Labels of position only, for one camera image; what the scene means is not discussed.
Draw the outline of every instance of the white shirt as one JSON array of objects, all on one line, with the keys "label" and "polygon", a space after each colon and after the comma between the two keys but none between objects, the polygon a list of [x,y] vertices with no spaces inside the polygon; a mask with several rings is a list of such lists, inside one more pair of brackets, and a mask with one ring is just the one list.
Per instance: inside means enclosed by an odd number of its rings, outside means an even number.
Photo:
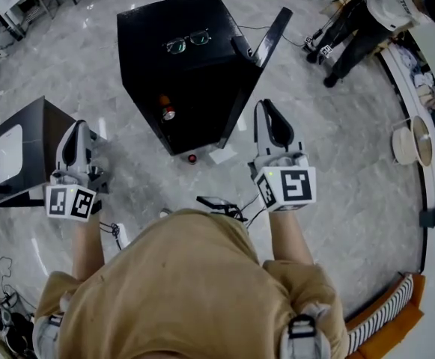
[{"label": "white shirt", "polygon": [[425,24],[431,20],[420,12],[412,0],[366,0],[371,15],[390,31],[408,23]]}]

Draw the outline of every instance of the small bottle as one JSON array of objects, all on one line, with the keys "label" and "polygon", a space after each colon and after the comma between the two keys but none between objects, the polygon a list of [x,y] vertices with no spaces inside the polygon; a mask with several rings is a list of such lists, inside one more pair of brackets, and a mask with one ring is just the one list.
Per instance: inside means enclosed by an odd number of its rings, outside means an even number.
[{"label": "small bottle", "polygon": [[159,105],[162,108],[162,121],[170,121],[175,117],[175,110],[171,106],[171,100],[165,94],[159,96]]}]

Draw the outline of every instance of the person standing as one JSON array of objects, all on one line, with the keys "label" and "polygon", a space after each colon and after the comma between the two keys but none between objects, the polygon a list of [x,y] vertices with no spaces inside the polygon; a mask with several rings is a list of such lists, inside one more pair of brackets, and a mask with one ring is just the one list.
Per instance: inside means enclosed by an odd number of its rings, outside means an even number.
[{"label": "person standing", "polygon": [[351,0],[326,31],[317,48],[307,55],[307,61],[316,63],[324,46],[335,48],[357,31],[334,64],[332,73],[323,80],[326,87],[332,88],[394,32],[432,21],[435,22],[435,0]]},{"label": "person standing", "polygon": [[52,273],[43,291],[37,357],[344,359],[330,279],[295,213],[269,217],[275,260],[262,267],[241,222],[190,209],[155,221],[104,264],[92,215],[74,236],[73,275]]}]

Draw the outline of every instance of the eyeglasses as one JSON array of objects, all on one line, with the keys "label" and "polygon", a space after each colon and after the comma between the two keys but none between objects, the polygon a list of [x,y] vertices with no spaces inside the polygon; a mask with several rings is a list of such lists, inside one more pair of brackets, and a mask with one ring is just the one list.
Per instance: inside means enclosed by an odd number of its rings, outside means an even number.
[{"label": "eyeglasses", "polygon": [[167,48],[167,52],[172,55],[178,55],[186,50],[186,39],[189,39],[190,42],[194,45],[205,45],[211,40],[209,37],[209,32],[207,32],[209,28],[204,31],[196,31],[192,32],[189,36],[185,37],[176,37],[175,39],[168,41],[163,44]]}]

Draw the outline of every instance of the marble floor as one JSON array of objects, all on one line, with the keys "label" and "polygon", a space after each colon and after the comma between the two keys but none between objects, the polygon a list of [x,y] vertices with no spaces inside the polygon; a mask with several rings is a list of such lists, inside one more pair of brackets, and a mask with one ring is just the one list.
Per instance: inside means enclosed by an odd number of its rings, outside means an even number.
[{"label": "marble floor", "polygon": [[[81,0],[63,4],[51,21],[42,17],[0,64],[0,123],[39,96],[97,126],[106,120],[109,142],[100,163],[113,175],[103,220],[123,222],[137,236],[163,207],[201,208],[196,195],[242,205],[256,194],[246,163],[256,154],[252,129],[234,130],[237,152],[216,165],[215,147],[198,150],[199,162],[170,157],[121,84],[116,14],[159,0]],[[285,36],[301,43],[326,22],[320,0],[223,0],[238,24],[269,25],[282,6],[293,16]],[[264,31],[243,29],[253,46]],[[298,211],[315,259],[329,272],[348,315],[379,292],[398,271],[419,266],[421,195],[415,165],[392,162],[391,125],[403,119],[398,98],[376,58],[369,58],[332,90],[322,85],[325,68],[305,62],[300,48],[281,40],[243,117],[270,98],[305,136],[317,168],[317,203]],[[260,209],[254,203],[248,216]],[[6,279],[37,303],[48,273],[71,267],[72,224],[50,220],[42,208],[0,209],[0,256],[13,258]],[[271,254],[268,217],[259,216],[250,236],[262,260]],[[118,249],[103,235],[106,259]],[[0,263],[1,273],[7,263]]]}]

